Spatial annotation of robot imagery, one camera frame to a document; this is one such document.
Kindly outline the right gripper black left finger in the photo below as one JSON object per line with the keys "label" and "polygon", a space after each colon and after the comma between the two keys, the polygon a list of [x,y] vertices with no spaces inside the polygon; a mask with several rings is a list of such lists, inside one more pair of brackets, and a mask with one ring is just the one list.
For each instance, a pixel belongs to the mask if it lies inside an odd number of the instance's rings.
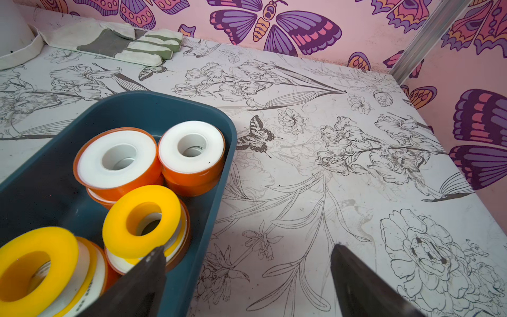
{"label": "right gripper black left finger", "polygon": [[164,248],[154,248],[80,316],[156,316],[166,284]]}

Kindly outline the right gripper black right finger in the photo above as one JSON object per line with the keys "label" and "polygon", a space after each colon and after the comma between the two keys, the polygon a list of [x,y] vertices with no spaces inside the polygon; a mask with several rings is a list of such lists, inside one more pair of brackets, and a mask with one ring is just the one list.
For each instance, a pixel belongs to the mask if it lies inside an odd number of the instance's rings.
{"label": "right gripper black right finger", "polygon": [[342,244],[331,253],[331,273],[343,316],[422,316]]}

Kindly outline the small yellow white tape roll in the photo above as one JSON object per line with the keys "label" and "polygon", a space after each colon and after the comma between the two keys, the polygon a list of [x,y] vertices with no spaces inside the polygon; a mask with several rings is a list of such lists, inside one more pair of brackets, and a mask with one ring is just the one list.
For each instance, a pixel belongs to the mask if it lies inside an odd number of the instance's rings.
{"label": "small yellow white tape roll", "polygon": [[120,198],[106,216],[104,245],[116,256],[138,259],[170,240],[181,220],[177,195],[167,187],[149,185]]}

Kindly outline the teal plastic storage box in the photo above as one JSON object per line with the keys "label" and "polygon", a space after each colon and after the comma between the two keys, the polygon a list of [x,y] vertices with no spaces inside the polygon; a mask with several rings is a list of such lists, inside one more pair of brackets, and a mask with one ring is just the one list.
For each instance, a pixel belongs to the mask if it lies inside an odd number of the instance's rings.
{"label": "teal plastic storage box", "polygon": [[222,111],[157,92],[124,92],[103,99],[35,153],[1,183],[1,243],[41,227],[63,227],[102,243],[106,208],[94,202],[73,175],[73,161],[87,141],[114,128],[139,128],[159,139],[181,122],[210,123],[223,133],[225,166],[206,194],[184,200],[191,223],[190,248],[167,273],[160,316],[185,316],[209,245],[236,149],[236,128]]}

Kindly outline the white tape roll front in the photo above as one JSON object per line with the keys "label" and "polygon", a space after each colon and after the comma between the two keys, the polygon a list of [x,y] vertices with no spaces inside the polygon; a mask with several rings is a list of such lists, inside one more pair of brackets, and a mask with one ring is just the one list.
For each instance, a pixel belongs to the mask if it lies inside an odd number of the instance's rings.
{"label": "white tape roll front", "polygon": [[58,316],[78,316],[111,288],[119,278],[118,273],[108,264],[103,249],[87,239],[78,237],[77,240],[87,247],[90,254],[90,264],[83,285]]}

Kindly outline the white orange tape roll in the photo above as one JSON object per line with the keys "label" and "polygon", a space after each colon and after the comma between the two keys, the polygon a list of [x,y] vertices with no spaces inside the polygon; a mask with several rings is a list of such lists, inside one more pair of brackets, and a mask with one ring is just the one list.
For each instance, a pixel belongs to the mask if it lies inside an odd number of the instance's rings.
{"label": "white orange tape roll", "polygon": [[[181,220],[177,230],[172,235],[170,240],[165,244],[164,255],[166,257],[165,272],[169,272],[174,269],[179,262],[186,255],[186,252],[191,243],[191,228],[190,228],[190,214],[183,201],[180,201],[181,205]],[[113,270],[118,272],[120,275],[125,275],[135,265],[137,265],[142,258],[138,259],[127,259],[116,256],[108,248],[105,248],[105,255],[108,263]]]}

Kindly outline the folded green white cloth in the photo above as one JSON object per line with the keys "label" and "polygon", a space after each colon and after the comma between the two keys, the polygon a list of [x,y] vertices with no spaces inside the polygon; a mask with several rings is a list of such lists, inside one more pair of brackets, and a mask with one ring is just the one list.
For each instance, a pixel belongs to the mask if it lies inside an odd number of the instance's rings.
{"label": "folded green white cloth", "polygon": [[183,34],[145,30],[128,24],[83,19],[57,29],[41,30],[47,45],[148,67],[161,66],[179,52]]}

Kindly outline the potted green plant white pot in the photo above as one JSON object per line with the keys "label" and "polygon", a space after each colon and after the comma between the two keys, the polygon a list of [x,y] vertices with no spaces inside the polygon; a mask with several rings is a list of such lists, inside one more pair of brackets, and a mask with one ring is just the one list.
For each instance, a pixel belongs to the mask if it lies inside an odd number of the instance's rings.
{"label": "potted green plant white pot", "polygon": [[1,70],[20,66],[37,57],[42,36],[30,26],[13,1],[1,1]]}

